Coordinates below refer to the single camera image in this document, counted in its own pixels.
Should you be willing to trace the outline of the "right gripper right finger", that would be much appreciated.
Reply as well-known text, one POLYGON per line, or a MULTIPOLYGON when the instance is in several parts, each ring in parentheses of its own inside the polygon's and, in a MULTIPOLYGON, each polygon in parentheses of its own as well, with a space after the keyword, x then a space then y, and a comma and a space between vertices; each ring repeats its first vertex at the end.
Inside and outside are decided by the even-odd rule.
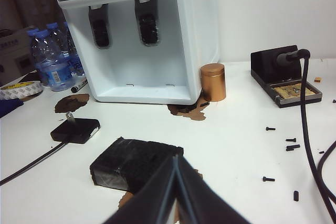
POLYGON ((182 223, 249 223, 222 200, 181 156, 175 158, 175 179, 182 223))

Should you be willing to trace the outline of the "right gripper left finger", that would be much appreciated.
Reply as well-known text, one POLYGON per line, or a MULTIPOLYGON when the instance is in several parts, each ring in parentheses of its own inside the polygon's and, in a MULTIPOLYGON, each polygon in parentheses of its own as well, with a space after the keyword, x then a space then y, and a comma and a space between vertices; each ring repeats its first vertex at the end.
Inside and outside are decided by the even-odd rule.
POLYGON ((168 158, 146 185, 105 223, 173 223, 178 158, 178 155, 168 158))

